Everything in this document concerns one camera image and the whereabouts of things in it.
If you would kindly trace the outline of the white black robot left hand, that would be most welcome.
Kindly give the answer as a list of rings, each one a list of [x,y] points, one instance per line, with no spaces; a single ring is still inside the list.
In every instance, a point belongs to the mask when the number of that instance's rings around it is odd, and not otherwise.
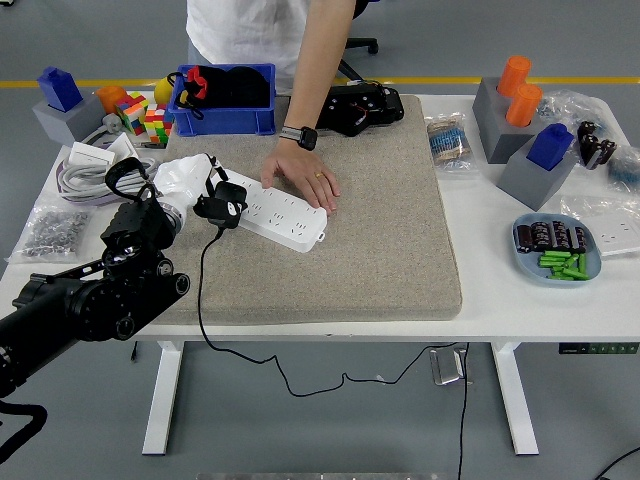
[[[204,153],[163,163],[154,186],[175,233],[185,227],[189,209],[225,229],[236,228],[247,209],[246,188],[232,183],[216,157]]]

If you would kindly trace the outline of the person's left hand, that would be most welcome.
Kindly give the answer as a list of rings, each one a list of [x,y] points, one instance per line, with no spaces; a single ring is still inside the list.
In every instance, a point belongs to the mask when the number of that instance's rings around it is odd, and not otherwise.
[[[263,162],[262,187],[271,188],[276,176],[292,183],[312,207],[323,208],[328,215],[336,212],[341,195],[339,182],[314,152],[293,140],[280,138]]]

